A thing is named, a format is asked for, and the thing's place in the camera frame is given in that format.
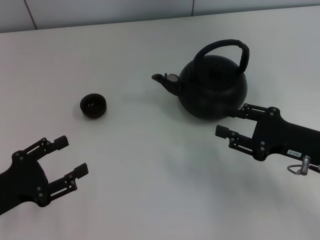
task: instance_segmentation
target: white table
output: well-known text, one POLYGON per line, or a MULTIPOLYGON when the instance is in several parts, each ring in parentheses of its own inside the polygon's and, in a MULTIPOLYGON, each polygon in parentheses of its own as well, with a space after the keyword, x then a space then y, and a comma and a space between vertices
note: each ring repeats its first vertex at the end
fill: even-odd
MULTIPOLYGON (((48 180, 89 168, 77 191, 1 215, 0 239, 319 239, 318 173, 228 148, 217 124, 251 137, 255 122, 196 119, 151 80, 239 39, 250 48, 246 102, 320 130, 319 23, 314 6, 0 34, 1 172, 15 151, 62 135, 70 146, 39 161, 48 180), (107 101, 97 120, 79 108, 90 93, 107 101)), ((238 63, 241 51, 214 54, 238 63)))

